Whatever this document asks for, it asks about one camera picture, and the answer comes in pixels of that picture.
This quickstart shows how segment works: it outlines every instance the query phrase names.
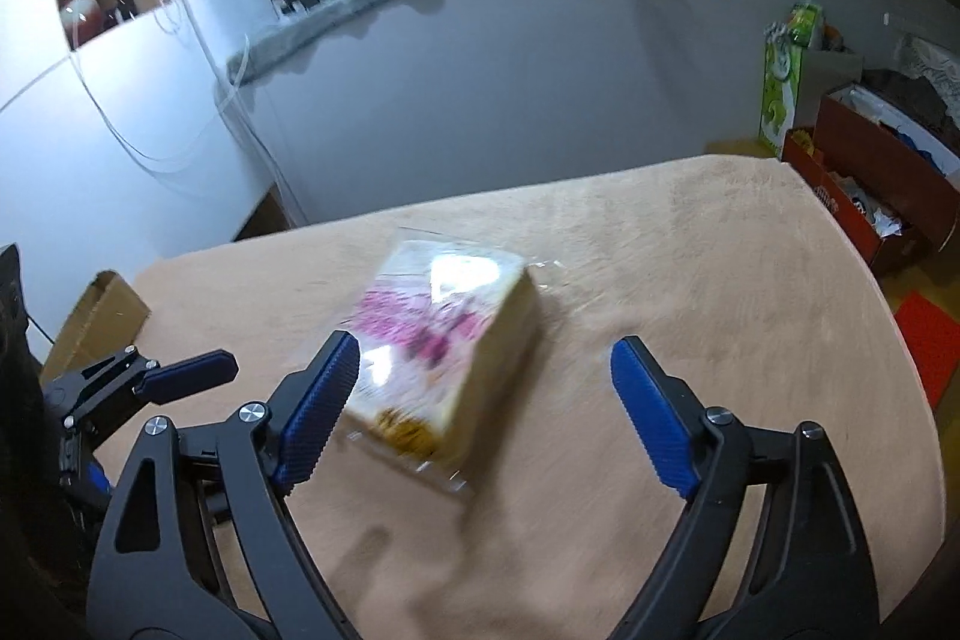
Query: plastic wrapped package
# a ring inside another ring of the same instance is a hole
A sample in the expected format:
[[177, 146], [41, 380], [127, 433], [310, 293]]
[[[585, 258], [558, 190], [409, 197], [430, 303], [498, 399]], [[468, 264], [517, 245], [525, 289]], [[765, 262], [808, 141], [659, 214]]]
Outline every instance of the plastic wrapped package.
[[402, 239], [343, 323], [360, 342], [350, 435], [446, 490], [539, 333], [527, 263], [429, 235]]

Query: red box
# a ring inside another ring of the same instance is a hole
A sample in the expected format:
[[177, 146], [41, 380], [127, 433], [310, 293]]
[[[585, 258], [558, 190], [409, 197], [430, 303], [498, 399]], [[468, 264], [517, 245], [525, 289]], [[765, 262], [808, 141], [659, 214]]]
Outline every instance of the red box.
[[[888, 129], [824, 97], [812, 135], [813, 156], [787, 134], [782, 160], [808, 182], [875, 275], [909, 266], [952, 237], [960, 193]], [[910, 225], [880, 239], [829, 172], [853, 177]]]

